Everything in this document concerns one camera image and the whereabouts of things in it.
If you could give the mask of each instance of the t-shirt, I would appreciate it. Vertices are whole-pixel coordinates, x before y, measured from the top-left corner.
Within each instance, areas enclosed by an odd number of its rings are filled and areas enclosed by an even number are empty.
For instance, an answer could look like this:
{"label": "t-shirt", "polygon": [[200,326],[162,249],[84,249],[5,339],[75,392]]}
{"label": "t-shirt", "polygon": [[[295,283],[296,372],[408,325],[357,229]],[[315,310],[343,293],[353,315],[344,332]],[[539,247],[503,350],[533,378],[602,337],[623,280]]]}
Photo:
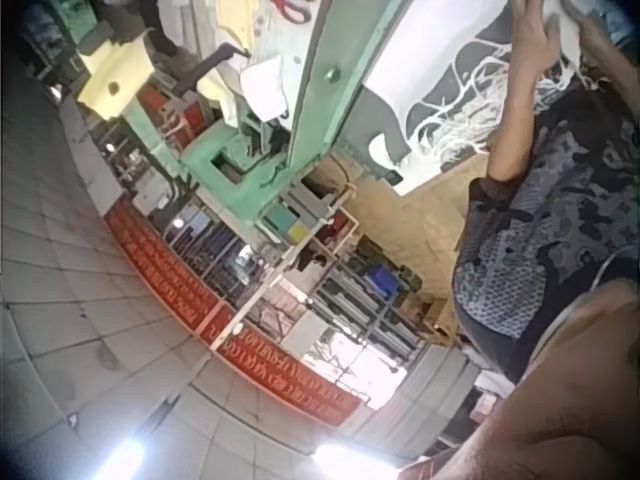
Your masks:
{"label": "t-shirt", "polygon": [[639,158],[638,132],[618,97],[580,85],[536,118],[520,185],[471,182],[454,309],[512,382],[607,259],[615,256],[600,283],[637,281]]}

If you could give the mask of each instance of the fluorescent light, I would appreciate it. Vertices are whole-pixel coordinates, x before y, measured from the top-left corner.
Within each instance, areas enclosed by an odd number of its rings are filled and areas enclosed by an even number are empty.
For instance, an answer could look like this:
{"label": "fluorescent light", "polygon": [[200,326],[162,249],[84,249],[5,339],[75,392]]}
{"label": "fluorescent light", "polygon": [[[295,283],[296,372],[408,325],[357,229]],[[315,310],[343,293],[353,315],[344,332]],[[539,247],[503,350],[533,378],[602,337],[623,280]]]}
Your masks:
{"label": "fluorescent light", "polygon": [[49,87],[49,91],[51,94],[56,97],[56,101],[60,101],[62,99],[62,92],[56,87]]}
{"label": "fluorescent light", "polygon": [[240,332],[242,331],[243,328],[244,328],[244,323],[240,322],[235,327],[233,327],[232,333],[234,335],[240,335]]}
{"label": "fluorescent light", "polygon": [[111,454],[93,480],[130,480],[144,459],[144,447],[127,440]]}
{"label": "fluorescent light", "polygon": [[340,445],[322,445],[313,455],[322,471],[333,480],[396,480],[398,469]]}

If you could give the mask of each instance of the red banner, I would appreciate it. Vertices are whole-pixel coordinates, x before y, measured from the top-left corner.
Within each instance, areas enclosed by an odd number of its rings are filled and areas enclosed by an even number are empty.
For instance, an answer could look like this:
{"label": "red banner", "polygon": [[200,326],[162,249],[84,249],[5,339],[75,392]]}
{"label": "red banner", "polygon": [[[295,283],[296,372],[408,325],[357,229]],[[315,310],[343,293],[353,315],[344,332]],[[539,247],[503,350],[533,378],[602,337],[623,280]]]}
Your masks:
{"label": "red banner", "polygon": [[[192,331],[220,302],[155,233],[127,199],[105,215],[114,238],[153,292]],[[208,345],[233,318],[225,302],[201,333]],[[332,426],[339,426],[361,400],[320,376],[253,327],[230,337],[218,353],[238,371],[287,404]]]}
{"label": "red banner", "polygon": [[[220,310],[203,330],[202,339],[211,344],[232,317],[231,309]],[[255,383],[329,425],[342,424],[361,402],[251,326],[229,337],[218,353]]]}
{"label": "red banner", "polygon": [[219,298],[169,249],[129,200],[118,200],[105,220],[153,291],[185,325],[198,328]]}

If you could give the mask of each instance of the bolt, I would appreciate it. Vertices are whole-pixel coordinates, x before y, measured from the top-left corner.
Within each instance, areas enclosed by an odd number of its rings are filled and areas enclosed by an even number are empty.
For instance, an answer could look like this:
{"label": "bolt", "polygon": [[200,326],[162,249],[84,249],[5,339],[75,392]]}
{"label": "bolt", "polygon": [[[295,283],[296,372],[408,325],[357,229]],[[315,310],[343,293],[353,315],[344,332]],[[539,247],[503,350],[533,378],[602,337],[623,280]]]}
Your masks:
{"label": "bolt", "polygon": [[333,67],[327,72],[324,78],[326,78],[329,83],[337,83],[341,76],[342,73],[340,72],[340,69],[338,67]]}

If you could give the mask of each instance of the man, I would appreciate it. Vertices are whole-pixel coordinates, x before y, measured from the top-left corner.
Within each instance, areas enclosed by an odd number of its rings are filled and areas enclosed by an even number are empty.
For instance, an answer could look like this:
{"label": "man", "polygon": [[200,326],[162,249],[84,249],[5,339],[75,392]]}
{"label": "man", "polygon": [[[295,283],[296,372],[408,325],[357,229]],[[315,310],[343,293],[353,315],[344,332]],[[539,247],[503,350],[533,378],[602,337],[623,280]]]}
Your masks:
{"label": "man", "polygon": [[513,1],[503,124],[453,281],[463,330],[519,385],[438,480],[640,478],[638,71],[565,2],[617,98],[574,89],[534,142],[536,79],[560,53],[541,3]]}

